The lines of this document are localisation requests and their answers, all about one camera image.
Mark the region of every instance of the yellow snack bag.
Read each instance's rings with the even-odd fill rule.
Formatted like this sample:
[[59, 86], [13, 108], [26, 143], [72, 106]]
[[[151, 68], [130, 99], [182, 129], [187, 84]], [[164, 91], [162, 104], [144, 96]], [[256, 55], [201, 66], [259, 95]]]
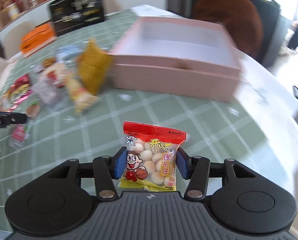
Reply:
[[84, 87], [93, 95], [97, 95], [108, 72], [111, 56], [97, 47], [90, 40], [86, 51], [78, 56], [78, 72]]

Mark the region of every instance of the brown chair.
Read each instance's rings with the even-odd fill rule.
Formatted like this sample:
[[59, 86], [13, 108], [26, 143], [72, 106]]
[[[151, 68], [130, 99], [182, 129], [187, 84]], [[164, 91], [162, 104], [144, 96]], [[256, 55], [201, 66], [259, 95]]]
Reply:
[[105, 14], [122, 11], [122, 6], [118, 0], [102, 0]]
[[34, 26], [30, 22], [23, 22], [14, 27], [3, 39], [2, 43], [5, 49], [6, 59], [20, 52], [21, 39], [31, 30]]
[[196, 20], [220, 23], [230, 33], [238, 49], [255, 57], [263, 39], [257, 8], [249, 0], [198, 0], [193, 5]]

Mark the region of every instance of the snack bag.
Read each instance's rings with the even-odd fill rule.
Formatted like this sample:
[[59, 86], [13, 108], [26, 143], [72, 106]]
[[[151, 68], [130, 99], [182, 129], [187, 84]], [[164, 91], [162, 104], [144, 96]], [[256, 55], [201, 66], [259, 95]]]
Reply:
[[38, 95], [42, 102], [48, 106], [54, 106], [62, 99], [60, 92], [47, 78], [40, 79], [36, 82], [32, 90]]
[[38, 99], [34, 100], [30, 106], [26, 109], [26, 114], [28, 116], [28, 121], [25, 124], [17, 124], [14, 130], [11, 132], [9, 139], [9, 145], [14, 149], [21, 148], [25, 141], [30, 136], [30, 130], [33, 125], [34, 120], [41, 111], [41, 103]]
[[18, 78], [0, 99], [0, 111], [11, 112], [16, 109], [22, 101], [26, 100], [32, 91], [30, 88], [28, 73]]
[[64, 87], [64, 81], [62, 77], [62, 73], [65, 70], [64, 63], [55, 63], [49, 66], [39, 77], [39, 79], [49, 79], [53, 85], [57, 88]]
[[54, 63], [56, 63], [56, 61], [57, 61], [57, 59], [55, 57], [51, 57], [51, 58], [46, 58], [45, 60], [43, 60], [41, 64], [44, 68], [49, 68]]
[[97, 95], [105, 80], [111, 63], [111, 56], [102, 51], [94, 40], [90, 40], [84, 51], [78, 56], [78, 72], [84, 87]]
[[98, 101], [99, 98], [91, 95], [76, 79], [72, 71], [65, 70], [63, 71], [63, 75], [66, 89], [68, 90], [70, 98], [74, 101], [77, 113], [89, 109]]
[[57, 62], [64, 62], [82, 53], [82, 49], [77, 45], [67, 45], [57, 49]]
[[155, 125], [125, 122], [127, 166], [118, 187], [176, 191], [175, 159], [186, 133]]

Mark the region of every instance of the black poster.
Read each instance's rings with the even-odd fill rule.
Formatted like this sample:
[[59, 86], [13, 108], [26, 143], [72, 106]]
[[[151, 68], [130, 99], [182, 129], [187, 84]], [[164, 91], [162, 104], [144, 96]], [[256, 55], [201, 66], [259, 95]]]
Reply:
[[55, 0], [49, 8], [57, 36], [105, 21], [101, 0]]

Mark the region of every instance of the green plaid tablecloth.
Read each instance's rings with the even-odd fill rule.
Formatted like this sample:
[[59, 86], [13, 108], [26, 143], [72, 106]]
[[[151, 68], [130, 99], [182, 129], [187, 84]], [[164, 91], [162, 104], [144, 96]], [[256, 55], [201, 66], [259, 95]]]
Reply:
[[[110, 49], [136, 19], [137, 16], [128, 10], [110, 16], [104, 23], [59, 37], [31, 57], [19, 60], [1, 93], [15, 79], [28, 72], [31, 74], [32, 66], [52, 57], [59, 47], [82, 45], [92, 37], [100, 47]], [[83, 163], [98, 156], [114, 155], [125, 145], [124, 121], [185, 131], [188, 133], [188, 140], [182, 145], [185, 151], [213, 162], [252, 156], [266, 141], [257, 124], [236, 101], [225, 104], [110, 87], [99, 97], [100, 101], [83, 115], [75, 113], [69, 100], [57, 112], [43, 108], [31, 129], [31, 136], [20, 150], [8, 145], [12, 127], [0, 129], [0, 230], [12, 231], [4, 214], [4, 203], [10, 194], [67, 159], [78, 158]], [[31, 100], [33, 96], [17, 111], [26, 109]], [[83, 179], [82, 187], [95, 194], [92, 179]]]

